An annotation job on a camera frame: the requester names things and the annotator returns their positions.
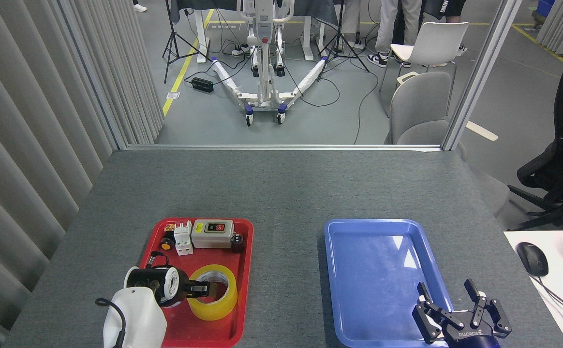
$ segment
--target white chair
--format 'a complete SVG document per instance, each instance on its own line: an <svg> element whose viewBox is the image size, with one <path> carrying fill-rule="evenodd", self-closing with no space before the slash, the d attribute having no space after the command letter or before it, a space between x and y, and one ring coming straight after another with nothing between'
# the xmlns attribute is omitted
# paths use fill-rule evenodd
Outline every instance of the white chair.
<svg viewBox="0 0 563 348"><path fill-rule="evenodd" d="M395 53L400 60L410 62L412 64L421 64L427 66L426 73L431 65L443 64L451 62L454 64L454 76L452 81L456 79L456 64L454 58L458 54L458 49L464 37L464 33L469 27L469 22L462 23L436 23L426 22L421 26L421 30L417 35L417 40L414 45L410 44L391 44L391 51L389 53L388 61L394 60L391 53ZM451 84L451 91L453 91L454 84ZM447 111L449 111L449 102L447 103Z"/></svg>

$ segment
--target light stand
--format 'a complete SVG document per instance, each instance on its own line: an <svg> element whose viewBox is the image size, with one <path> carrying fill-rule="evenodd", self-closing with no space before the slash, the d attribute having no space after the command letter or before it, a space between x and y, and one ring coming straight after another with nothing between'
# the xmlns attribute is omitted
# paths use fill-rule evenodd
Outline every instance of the light stand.
<svg viewBox="0 0 563 348"><path fill-rule="evenodd" d="M190 42L188 42L187 40L185 40L182 36L178 35L178 33L176 32L176 30L174 29L174 24L172 23L172 18L171 18L171 14L170 14L170 8L169 8L169 0L166 0L166 9L167 9L167 19L169 20L169 27L171 29L171 33L169 35L169 38L167 39L167 44L166 47L163 51L162 54L162 58L165 57L165 54L167 52L167 61L166 61L166 74L165 77L163 78L163 83L165 84L167 82L167 70L169 69L169 64L172 64L173 62L177 61L178 59L182 59L185 57L190 57L193 55L203 55L204 57L206 57L206 59L210 62L213 62L212 59L210 59L208 57L208 54L204 54L200 51L200 49L197 49L193 46L193 44L190 44ZM181 56L178 54L178 44L176 43L176 38L181 39L182 41L184 41L186 44L188 44L189 46L191 46L191 48L195 49L195 52L193 53L189 53L188 55L184 55Z"/></svg>
<svg viewBox="0 0 563 348"><path fill-rule="evenodd" d="M350 44L348 43L348 40L346 40L344 35L341 33L341 18L342 18L343 11L344 11L344 0L341 0L340 14L339 14L339 18L338 18L338 21L337 21L337 32L335 33L335 36L328 42L328 44L326 44L326 46L324 46L324 48L322 48L321 51L319 52L319 54L322 56L322 53L324 52L324 50L328 49L328 51L332 52L333 55L332 55L332 57L331 56L327 57L326 62L325 62L325 66L322 69L321 73L318 75L317 81L320 81L322 74L324 73L324 71L326 69L326 64L328 62L332 61L335 58L358 59L359 62L361 63L361 65L363 66L363 68L365 69L365 71L370 72L368 67L365 66L365 64L363 63L363 61L359 57L359 53L357 53L355 51L355 49L352 46L350 46ZM345 42L348 45L348 47L350 47L350 51L352 52L352 55L346 56L346 55L343 55L343 54L340 54L339 52L337 52L336 48L337 48L337 46L339 46L340 40Z"/></svg>

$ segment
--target yellow tape roll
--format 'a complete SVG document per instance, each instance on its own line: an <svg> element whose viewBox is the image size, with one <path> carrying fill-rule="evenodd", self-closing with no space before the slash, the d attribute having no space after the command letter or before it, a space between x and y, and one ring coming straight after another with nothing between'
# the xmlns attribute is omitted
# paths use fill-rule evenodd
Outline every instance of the yellow tape roll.
<svg viewBox="0 0 563 348"><path fill-rule="evenodd" d="M237 280L228 267L220 264L209 264L195 271L189 279L220 282L228 286L221 299L208 304L200 302L198 299L187 299L191 311L196 317L207 321L219 320L226 317L237 305Z"/></svg>

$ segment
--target gray tabletop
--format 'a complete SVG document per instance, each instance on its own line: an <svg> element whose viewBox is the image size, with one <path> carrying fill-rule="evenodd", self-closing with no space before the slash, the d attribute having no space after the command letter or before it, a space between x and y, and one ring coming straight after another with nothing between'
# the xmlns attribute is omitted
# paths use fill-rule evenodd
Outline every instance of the gray tabletop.
<svg viewBox="0 0 563 348"><path fill-rule="evenodd" d="M423 225L456 309L463 282L503 303L504 348L563 347L563 335L452 152L147 150L115 152L7 337L6 348L100 347L106 310L163 218L246 218L254 226L237 347L341 347L323 227L331 218Z"/></svg>

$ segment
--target patient lift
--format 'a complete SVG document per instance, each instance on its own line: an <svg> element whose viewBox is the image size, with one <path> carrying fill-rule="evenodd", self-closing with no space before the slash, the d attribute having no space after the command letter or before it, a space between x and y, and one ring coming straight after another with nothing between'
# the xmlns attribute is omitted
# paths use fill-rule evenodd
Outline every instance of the patient lift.
<svg viewBox="0 0 563 348"><path fill-rule="evenodd" d="M212 68L233 98L245 110L248 126L253 123L253 112L277 110L277 123L286 119L286 110L316 80L324 68L323 57L303 78L292 92L280 93L275 89L275 76L284 76L285 67L282 59L282 28L293 17L295 0L237 0L237 12L245 19L249 30L248 45L252 61L253 75L259 77L258 93L243 93L233 81L226 69L213 57ZM275 66L270 61L270 45L274 44L276 53Z"/></svg>

